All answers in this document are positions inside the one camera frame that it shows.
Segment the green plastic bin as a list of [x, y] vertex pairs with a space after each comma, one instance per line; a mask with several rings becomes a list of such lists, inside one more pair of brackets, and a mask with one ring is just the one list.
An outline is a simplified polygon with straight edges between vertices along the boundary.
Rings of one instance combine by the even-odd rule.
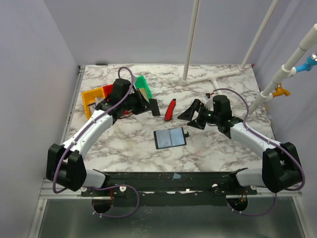
[[137, 89], [146, 88], [148, 93], [151, 95], [151, 99], [152, 99], [152, 93], [151, 93], [151, 91], [150, 91], [150, 89], [149, 89], [149, 87], [147, 85], [146, 79], [145, 79], [145, 77], [143, 75], [137, 77], [137, 80], [135, 82], [135, 87]]

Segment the red plastic bin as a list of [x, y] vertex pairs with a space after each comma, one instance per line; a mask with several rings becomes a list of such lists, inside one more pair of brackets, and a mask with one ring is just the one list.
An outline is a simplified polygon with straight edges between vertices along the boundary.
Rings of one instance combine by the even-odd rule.
[[112, 93], [113, 84], [103, 86], [105, 98]]

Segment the white pipe with blue fitting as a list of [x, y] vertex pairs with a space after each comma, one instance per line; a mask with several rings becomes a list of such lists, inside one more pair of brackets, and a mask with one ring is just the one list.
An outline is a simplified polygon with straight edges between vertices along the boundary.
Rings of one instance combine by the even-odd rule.
[[310, 71], [317, 64], [317, 54], [312, 53], [308, 56], [305, 63], [300, 66], [295, 66], [295, 64], [301, 59], [301, 57], [310, 50], [317, 43], [317, 26], [314, 25], [305, 37], [300, 41], [298, 48], [292, 54], [290, 59], [283, 64], [279, 70], [272, 77], [271, 82], [266, 86], [266, 88], [260, 92], [256, 97], [253, 104], [249, 107], [246, 115], [251, 115], [257, 107], [261, 106], [263, 103], [273, 99], [272, 93], [275, 91], [277, 84], [282, 83], [286, 78], [294, 76], [296, 73], [302, 71]]

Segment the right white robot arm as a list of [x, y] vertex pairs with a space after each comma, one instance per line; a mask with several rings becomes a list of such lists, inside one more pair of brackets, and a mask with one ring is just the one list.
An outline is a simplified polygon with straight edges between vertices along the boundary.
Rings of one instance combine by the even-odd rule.
[[240, 142], [262, 159], [260, 169], [234, 172], [233, 179], [228, 181], [231, 193], [239, 194], [246, 186], [266, 187], [278, 193], [304, 181], [297, 149], [292, 143], [280, 143], [246, 128], [241, 118], [232, 115], [230, 100], [225, 95], [214, 96], [212, 104], [213, 109], [210, 110], [199, 99], [195, 99], [177, 118], [201, 130], [208, 123], [216, 125], [220, 133]]

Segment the white pvc pipe frame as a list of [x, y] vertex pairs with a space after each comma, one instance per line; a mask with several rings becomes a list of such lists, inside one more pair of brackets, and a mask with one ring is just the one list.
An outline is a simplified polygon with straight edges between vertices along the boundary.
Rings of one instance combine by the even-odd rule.
[[201, 78], [187, 79], [189, 63], [190, 63], [190, 56], [191, 56], [192, 47], [194, 44], [195, 28], [196, 28], [196, 23], [197, 23], [199, 8], [200, 8], [200, 1], [194, 0], [193, 8], [192, 8], [192, 15], [191, 15], [191, 22], [190, 22], [188, 44], [187, 44], [187, 50], [186, 50], [186, 58], [185, 58], [185, 63], [184, 63], [183, 76], [182, 76], [182, 79], [180, 80], [180, 85], [187, 86], [187, 85], [191, 85], [194, 83], [210, 81], [213, 84], [214, 88], [218, 90], [219, 94], [222, 94], [222, 91], [218, 85], [217, 80], [220, 78], [224, 78], [224, 77], [240, 75], [244, 71], [244, 68], [247, 64], [247, 61], [249, 60], [252, 52], [254, 51], [256, 44], [258, 43], [258, 41], [259, 41], [265, 27], [267, 26], [271, 16], [273, 15], [273, 12], [276, 9], [278, 3], [279, 3], [278, 0], [273, 0], [272, 3], [270, 4], [270, 7], [267, 10], [267, 13], [266, 13], [262, 23], [260, 24], [259, 29], [257, 30], [257, 33], [256, 33], [255, 37], [253, 38], [246, 55], [243, 58], [242, 63], [238, 66], [237, 70], [223, 72], [223, 73], [216, 73], [216, 74], [212, 74], [210, 76], [204, 76]]

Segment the white vip card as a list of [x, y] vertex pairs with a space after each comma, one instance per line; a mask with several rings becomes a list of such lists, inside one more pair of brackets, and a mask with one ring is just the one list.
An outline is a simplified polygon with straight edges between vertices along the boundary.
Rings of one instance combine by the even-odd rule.
[[97, 104], [99, 104], [100, 102], [102, 102], [103, 100], [104, 100], [103, 97], [96, 97], [96, 98], [95, 98], [95, 104], [97, 105]]

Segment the beige card in green bin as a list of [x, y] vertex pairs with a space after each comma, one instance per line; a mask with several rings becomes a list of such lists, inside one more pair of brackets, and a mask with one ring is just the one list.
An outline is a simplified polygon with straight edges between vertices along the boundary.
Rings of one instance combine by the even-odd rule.
[[149, 103], [151, 99], [151, 95], [148, 93], [146, 88], [139, 88], [138, 89], [142, 94], [143, 98]]

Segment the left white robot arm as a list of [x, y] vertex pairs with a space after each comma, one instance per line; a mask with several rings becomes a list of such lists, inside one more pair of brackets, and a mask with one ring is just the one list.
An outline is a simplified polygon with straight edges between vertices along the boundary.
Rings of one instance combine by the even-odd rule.
[[110, 184], [106, 174], [88, 170], [84, 158], [99, 137], [115, 122], [130, 111], [138, 115], [151, 111], [153, 99], [143, 95], [142, 90], [126, 79], [118, 78], [112, 91], [96, 105], [89, 120], [67, 141], [53, 144], [48, 150], [46, 178], [53, 185], [77, 191], [82, 187], [93, 188], [99, 196], [109, 192]]

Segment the aluminium extrusion rail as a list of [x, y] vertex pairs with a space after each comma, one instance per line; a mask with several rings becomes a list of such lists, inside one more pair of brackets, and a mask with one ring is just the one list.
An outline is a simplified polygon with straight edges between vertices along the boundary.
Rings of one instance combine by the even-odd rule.
[[[81, 195], [82, 191], [71, 191], [69, 189], [63, 191], [62, 193], [56, 194], [53, 192], [53, 183], [44, 179], [40, 189], [40, 199], [89, 199], [92, 195], [84, 197]], [[274, 197], [274, 194], [270, 192], [267, 188], [262, 187], [252, 187], [246, 189], [247, 197]], [[302, 196], [301, 191], [281, 191], [277, 194], [278, 197], [300, 197]]]

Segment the yellow pipe fitting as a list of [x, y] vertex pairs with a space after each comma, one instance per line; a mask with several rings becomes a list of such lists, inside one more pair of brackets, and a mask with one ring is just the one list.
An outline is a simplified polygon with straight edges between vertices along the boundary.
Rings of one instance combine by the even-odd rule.
[[283, 87], [282, 87], [282, 84], [281, 83], [279, 83], [279, 84], [277, 84], [277, 86], [275, 87], [275, 91], [272, 93], [272, 96], [275, 98], [275, 97], [279, 97], [279, 96], [282, 96], [282, 95], [284, 95], [284, 96], [290, 96], [290, 92], [288, 91], [288, 90], [286, 90], [286, 89], [284, 89]]

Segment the red black utility knife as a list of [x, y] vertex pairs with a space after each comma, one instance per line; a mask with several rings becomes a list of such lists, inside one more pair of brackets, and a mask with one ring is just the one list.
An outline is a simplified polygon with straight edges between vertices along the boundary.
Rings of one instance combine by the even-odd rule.
[[172, 99], [164, 116], [164, 120], [165, 121], [171, 121], [172, 117], [173, 117], [173, 110], [175, 108], [176, 105], [176, 99]]

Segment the black metal base rail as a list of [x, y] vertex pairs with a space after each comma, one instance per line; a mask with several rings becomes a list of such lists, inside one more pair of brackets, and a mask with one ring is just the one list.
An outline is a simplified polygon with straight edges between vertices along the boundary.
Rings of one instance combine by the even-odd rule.
[[83, 197], [115, 206], [225, 206], [227, 196], [255, 195], [242, 187], [234, 172], [108, 172], [106, 186], [113, 190], [82, 192]]

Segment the yellow plastic bin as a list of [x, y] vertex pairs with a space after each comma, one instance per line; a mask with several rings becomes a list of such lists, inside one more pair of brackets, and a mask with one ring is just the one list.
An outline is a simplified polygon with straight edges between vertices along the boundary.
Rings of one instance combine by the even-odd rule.
[[83, 100], [83, 106], [84, 111], [87, 119], [89, 119], [92, 115], [92, 113], [95, 110], [96, 104], [95, 104], [95, 98], [96, 97], [103, 97], [105, 98], [104, 91], [102, 87], [85, 91], [82, 93], [82, 100]]

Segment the black leather card holder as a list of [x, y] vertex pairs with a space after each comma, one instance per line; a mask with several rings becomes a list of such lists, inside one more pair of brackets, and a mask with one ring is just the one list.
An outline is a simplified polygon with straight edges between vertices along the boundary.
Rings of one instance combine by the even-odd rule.
[[185, 133], [182, 127], [154, 131], [156, 149], [184, 146], [188, 137], [189, 132]]

